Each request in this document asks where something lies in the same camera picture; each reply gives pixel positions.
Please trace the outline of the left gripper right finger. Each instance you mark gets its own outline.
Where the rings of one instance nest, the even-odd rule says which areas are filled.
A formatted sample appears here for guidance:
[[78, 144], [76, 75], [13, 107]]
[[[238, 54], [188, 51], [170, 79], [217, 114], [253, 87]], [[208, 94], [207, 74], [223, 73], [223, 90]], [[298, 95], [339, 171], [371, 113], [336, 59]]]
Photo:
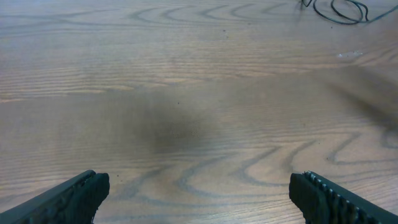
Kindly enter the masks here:
[[313, 224], [397, 224], [397, 215], [312, 172], [290, 176], [289, 198]]

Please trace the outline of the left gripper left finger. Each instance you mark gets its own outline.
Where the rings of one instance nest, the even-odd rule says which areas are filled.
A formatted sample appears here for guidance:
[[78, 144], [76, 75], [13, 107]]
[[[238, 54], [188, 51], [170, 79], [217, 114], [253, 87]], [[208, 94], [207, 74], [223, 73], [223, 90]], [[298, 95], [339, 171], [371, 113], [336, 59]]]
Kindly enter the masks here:
[[92, 224], [109, 190], [109, 174], [87, 170], [2, 212], [1, 223]]

